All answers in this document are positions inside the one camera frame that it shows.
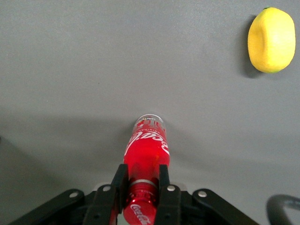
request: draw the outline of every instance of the gray table surface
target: gray table surface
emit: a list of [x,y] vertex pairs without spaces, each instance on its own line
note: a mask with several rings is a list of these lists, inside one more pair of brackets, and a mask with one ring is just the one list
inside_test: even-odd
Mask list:
[[269,224],[271,195],[300,196],[300,56],[251,65],[266,6],[299,36],[298,0],[1,1],[0,224],[110,182],[145,113],[166,122],[171,181]]

